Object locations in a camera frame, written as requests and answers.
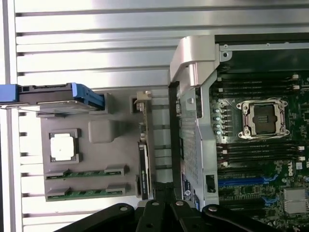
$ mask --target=black pcie slot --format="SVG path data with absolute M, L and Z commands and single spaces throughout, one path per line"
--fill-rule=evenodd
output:
M 232 200 L 232 201 L 220 201 L 220 205 L 237 210 L 253 210 L 263 209 L 265 207 L 265 201 L 262 198 L 246 199 L 246 200 Z
M 218 170 L 218 175 L 224 174 L 256 174 L 260 175 L 263 174 L 263 170 L 261 168 L 255 167 L 242 167 L 242 168 L 224 168 Z

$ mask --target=metal frame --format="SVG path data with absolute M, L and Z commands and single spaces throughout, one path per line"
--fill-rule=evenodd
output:
M 17 84 L 16 32 L 14 1 L 1 1 L 3 37 L 0 84 Z M 19 122 L 17 110 L 0 111 L 1 172 L 4 231 L 22 231 Z

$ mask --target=aluminum grille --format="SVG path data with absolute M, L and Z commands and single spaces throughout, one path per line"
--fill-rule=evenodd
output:
M 198 184 L 197 177 L 197 151 L 196 151 L 196 112 L 187 111 L 185 107 L 182 108 L 182 138 L 183 138 L 183 156 L 185 163 L 186 176 Z

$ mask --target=electronic component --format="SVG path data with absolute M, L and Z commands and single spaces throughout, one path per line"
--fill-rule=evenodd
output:
M 50 162 L 69 164 L 82 161 L 78 147 L 79 136 L 79 129 L 57 130 L 49 133 Z
M 308 194 L 304 188 L 289 188 L 284 190 L 284 210 L 288 214 L 308 212 Z
M 237 108 L 243 113 L 243 139 L 281 138 L 290 132 L 286 129 L 284 108 L 288 105 L 280 99 L 243 101 Z
M 306 190 L 304 188 L 288 188 L 284 190 L 284 199 L 286 201 L 302 201 L 306 199 Z
M 38 113 L 75 114 L 104 110 L 105 99 L 84 85 L 68 83 L 53 86 L 0 85 L 0 108 L 24 109 L 39 106 Z
M 309 72 L 300 62 L 309 46 L 237 38 L 187 37 L 170 64 L 185 175 L 201 205 L 218 202 L 282 229 L 308 226 L 308 193 L 297 200 L 292 189 L 309 182 Z
M 123 196 L 126 193 L 127 184 L 110 185 L 106 189 L 92 189 L 92 190 L 72 190 L 71 188 L 52 189 L 46 196 L 47 201 L 63 201 L 84 199 L 93 197 L 111 197 Z
M 94 170 L 84 172 L 72 172 L 70 169 L 64 171 L 50 171 L 45 174 L 46 179 L 65 179 L 94 176 L 122 175 L 129 171 L 126 165 L 108 166 L 105 170 Z
M 140 161 L 140 192 L 141 198 L 146 200 L 152 196 L 152 185 L 154 182 L 154 135 L 151 114 L 151 92 L 137 92 L 137 99 L 134 102 L 137 109 L 143 114 L 143 121 L 139 123 L 140 141 L 139 161 Z

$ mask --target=black mount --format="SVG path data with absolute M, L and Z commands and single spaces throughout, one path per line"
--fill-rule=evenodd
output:
M 192 202 L 175 199 L 173 183 L 156 183 L 154 198 L 135 210 L 126 203 L 112 205 L 57 232 L 278 232 L 216 204 L 199 212 Z

